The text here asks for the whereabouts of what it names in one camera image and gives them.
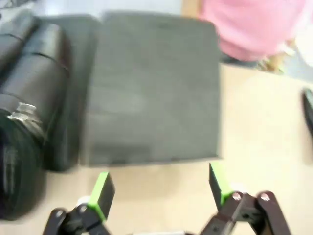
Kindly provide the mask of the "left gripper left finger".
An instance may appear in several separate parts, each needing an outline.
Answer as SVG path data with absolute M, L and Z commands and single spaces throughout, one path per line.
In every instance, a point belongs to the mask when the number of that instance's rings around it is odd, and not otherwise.
M 110 173 L 99 174 L 91 195 L 71 211 L 55 208 L 47 220 L 44 235 L 109 235 L 103 225 L 108 219 L 115 187 Z

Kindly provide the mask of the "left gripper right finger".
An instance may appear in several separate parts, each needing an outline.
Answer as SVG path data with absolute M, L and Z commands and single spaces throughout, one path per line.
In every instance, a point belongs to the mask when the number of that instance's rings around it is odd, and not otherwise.
M 248 223 L 256 235 L 291 235 L 273 192 L 262 191 L 251 196 L 232 189 L 219 163 L 209 164 L 209 184 L 218 212 L 201 235 L 229 235 L 238 222 Z

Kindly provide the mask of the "person's left hand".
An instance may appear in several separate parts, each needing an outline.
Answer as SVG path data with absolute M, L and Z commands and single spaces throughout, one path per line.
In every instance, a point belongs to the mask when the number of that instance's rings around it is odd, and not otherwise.
M 270 57 L 265 57 L 259 61 L 257 69 L 267 71 L 274 74 L 283 74 L 283 64 L 287 57 L 295 55 L 296 42 L 295 39 L 285 41 L 279 46 L 279 51 Z

